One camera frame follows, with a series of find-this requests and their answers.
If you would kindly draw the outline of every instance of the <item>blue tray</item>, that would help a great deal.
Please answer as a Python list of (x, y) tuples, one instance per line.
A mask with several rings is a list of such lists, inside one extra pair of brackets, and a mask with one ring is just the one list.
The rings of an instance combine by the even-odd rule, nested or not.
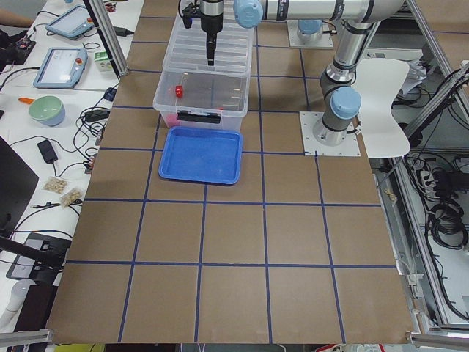
[(174, 180), (232, 185), (240, 178), (242, 151), (239, 132), (173, 127), (158, 172)]

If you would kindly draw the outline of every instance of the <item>small packet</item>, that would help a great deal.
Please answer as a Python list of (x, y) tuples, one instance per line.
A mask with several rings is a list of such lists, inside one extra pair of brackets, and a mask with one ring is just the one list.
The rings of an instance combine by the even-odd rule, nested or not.
[(67, 188), (67, 185), (68, 182), (65, 180), (60, 180), (57, 177), (49, 177), (43, 189), (46, 191), (62, 194), (64, 193), (65, 188)]
[(77, 199), (80, 199), (83, 196), (83, 192), (79, 188), (72, 188), (69, 192), (60, 197), (60, 205), (63, 208), (68, 207)]

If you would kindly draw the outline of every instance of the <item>small box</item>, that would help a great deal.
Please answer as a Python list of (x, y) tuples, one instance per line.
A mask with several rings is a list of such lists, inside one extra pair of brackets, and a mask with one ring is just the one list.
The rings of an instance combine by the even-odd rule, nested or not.
[(112, 71), (112, 65), (108, 58), (108, 53), (100, 51), (95, 53), (95, 63), (99, 71)]
[(206, 36), (200, 20), (186, 29), (176, 17), (153, 107), (169, 128), (239, 131), (248, 112), (254, 30), (236, 23), (233, 0), (225, 0), (214, 66), (207, 64)]

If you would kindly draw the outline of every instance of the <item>tiled table surface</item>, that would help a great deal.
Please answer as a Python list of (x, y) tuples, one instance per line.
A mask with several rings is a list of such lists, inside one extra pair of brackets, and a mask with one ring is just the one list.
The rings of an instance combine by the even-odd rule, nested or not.
[(469, 57), (469, 4), (467, 0), (416, 0), (433, 35), (456, 70)]
[(168, 130), (152, 99), (174, 3), (142, 10), (48, 323), (55, 341), (404, 342), (366, 157), (303, 154), (298, 111), (323, 110), (332, 51), (289, 49), (285, 24), (262, 24), (240, 181), (158, 176)]

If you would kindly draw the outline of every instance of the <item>white mounting plate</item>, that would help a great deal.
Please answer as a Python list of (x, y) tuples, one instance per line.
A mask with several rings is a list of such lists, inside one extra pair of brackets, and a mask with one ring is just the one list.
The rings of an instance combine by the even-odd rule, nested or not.
[[(288, 38), (290, 40), (290, 47), (301, 48), (301, 49), (334, 49), (332, 38), (330, 34), (313, 34), (311, 40), (307, 43), (303, 43), (298, 38), (298, 20), (287, 21), (288, 27)], [(328, 31), (329, 25), (327, 23), (322, 24), (322, 31)]]
[[(303, 134), (305, 155), (360, 156), (357, 136), (354, 133), (347, 134), (345, 140), (335, 147), (330, 147), (317, 141), (313, 136), (313, 126), (317, 120), (322, 119), (323, 114), (323, 112), (318, 111), (300, 112), (301, 133)], [(353, 130), (352, 123), (350, 123), (349, 130)]]

